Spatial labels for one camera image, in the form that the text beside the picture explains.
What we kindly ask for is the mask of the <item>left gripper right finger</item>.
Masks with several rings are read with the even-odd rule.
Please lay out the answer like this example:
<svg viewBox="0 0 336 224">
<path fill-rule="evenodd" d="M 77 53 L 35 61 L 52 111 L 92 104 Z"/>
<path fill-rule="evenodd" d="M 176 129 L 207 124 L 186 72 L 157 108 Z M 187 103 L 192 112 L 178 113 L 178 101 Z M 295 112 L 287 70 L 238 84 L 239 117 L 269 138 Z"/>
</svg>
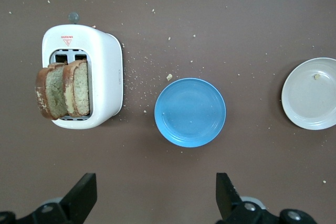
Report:
<svg viewBox="0 0 336 224">
<path fill-rule="evenodd" d="M 278 223 L 278 217 L 257 203 L 243 201 L 226 173 L 216 174 L 216 203 L 221 215 L 217 223 Z"/>
</svg>

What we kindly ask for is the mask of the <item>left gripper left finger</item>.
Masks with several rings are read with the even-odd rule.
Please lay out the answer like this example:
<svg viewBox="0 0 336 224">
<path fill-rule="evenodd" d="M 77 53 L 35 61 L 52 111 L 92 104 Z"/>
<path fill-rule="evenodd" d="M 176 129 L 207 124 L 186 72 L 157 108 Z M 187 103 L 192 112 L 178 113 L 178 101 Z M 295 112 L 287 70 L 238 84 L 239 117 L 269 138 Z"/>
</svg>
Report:
<svg viewBox="0 0 336 224">
<path fill-rule="evenodd" d="M 45 203 L 18 223 L 84 223 L 97 202 L 95 173 L 86 173 L 60 202 Z"/>
</svg>

